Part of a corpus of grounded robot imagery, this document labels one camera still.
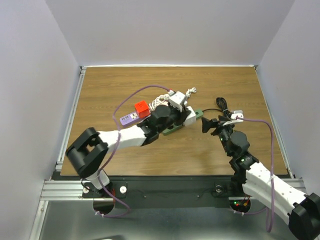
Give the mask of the purple power strip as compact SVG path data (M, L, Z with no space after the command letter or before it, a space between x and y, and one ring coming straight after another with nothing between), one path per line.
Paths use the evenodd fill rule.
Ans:
M136 112L131 112L125 116L122 116L119 121L123 127L127 127L131 124L137 123L140 120L139 115Z

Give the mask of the red cube socket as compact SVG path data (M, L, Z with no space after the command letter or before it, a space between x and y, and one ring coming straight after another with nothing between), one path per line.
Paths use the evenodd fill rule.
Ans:
M140 119L146 118L151 113L151 111L149 109L149 105L144 100L137 102L134 105L134 108L135 108L135 111Z

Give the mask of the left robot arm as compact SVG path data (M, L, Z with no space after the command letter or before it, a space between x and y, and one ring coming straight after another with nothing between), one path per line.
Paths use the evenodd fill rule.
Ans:
M131 127L114 131L97 131L87 128L66 150L66 157L82 179L94 186L100 197L111 193L111 181L101 167L106 154L112 158L117 150L149 145L165 129L176 125L189 125L196 120L192 107L181 109L172 105L159 105L144 120Z

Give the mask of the white cube adapter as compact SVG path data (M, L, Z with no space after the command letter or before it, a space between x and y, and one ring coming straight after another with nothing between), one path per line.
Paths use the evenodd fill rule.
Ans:
M183 125L184 125L185 127L194 124L194 123L196 122L196 120L197 120L197 119L196 119L196 116L197 116L197 115L196 115L195 111L193 110L193 108L192 108L191 106L188 106L188 107L187 107L187 110L189 110L190 113L187 115L186 119L185 119L184 122L183 122Z

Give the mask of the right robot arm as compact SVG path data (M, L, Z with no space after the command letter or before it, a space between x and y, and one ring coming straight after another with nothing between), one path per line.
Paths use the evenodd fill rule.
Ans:
M267 208L266 230L273 228L274 217L278 215L291 233L299 240L314 240L320 235L320 197L306 194L274 175L249 152L250 143L246 134L234 130L242 118L219 116L207 119L202 117L202 132L213 129L234 170L230 189L235 195L243 193L257 199Z

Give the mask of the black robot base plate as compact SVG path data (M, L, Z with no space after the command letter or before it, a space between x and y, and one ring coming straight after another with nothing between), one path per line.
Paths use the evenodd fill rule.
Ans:
M110 176L110 183L94 187L84 183L86 199L93 199L95 206L115 196L112 201L117 209L169 208L229 208L248 211L253 197L249 197L232 183L230 175L186 176Z

